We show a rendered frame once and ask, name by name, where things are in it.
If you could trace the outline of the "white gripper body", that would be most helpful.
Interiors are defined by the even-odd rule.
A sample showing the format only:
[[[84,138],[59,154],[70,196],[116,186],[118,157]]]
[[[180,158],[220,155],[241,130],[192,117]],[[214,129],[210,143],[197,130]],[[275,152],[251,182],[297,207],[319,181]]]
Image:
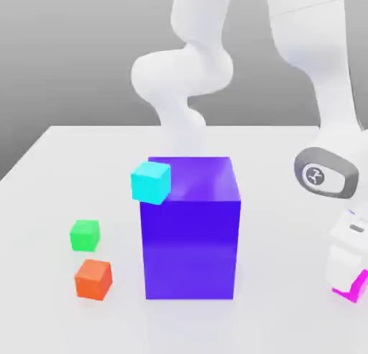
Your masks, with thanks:
[[[349,292],[358,275],[367,267],[367,256],[333,244],[328,252],[326,281],[340,292]]]

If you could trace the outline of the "small magenta cube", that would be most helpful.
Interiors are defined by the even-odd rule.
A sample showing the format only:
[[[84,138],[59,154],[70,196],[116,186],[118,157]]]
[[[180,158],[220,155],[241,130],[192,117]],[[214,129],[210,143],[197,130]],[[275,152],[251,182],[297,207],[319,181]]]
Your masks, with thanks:
[[[365,293],[368,287],[368,270],[363,270],[360,275],[354,280],[348,292],[341,292],[337,289],[332,289],[332,292],[338,294],[350,302],[357,303],[360,297]]]

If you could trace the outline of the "small cyan cube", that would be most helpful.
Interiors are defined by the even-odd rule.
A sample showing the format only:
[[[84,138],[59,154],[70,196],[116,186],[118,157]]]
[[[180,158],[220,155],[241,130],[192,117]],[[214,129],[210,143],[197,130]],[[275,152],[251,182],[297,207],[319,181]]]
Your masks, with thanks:
[[[169,164],[146,161],[131,173],[132,198],[153,205],[161,205],[171,190]]]

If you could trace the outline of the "small orange cube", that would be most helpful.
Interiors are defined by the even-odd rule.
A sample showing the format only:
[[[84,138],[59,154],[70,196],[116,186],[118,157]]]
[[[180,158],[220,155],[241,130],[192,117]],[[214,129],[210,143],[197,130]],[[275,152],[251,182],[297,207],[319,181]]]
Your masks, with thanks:
[[[75,274],[76,294],[78,297],[103,301],[112,282],[109,262],[86,259]]]

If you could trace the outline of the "small green cube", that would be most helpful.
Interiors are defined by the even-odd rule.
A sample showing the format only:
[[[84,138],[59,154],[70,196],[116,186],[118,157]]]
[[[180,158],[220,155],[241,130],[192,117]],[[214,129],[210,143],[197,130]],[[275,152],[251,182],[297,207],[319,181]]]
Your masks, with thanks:
[[[70,242],[74,251],[96,250],[100,240],[100,227],[97,220],[77,220],[70,230]]]

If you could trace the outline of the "large blue box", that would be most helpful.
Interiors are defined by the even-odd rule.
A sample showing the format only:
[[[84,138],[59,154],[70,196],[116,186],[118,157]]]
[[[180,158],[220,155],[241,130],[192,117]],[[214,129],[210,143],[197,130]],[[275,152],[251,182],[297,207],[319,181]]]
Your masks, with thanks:
[[[161,205],[141,203],[147,299],[233,299],[241,197],[228,157],[154,157],[171,167]]]

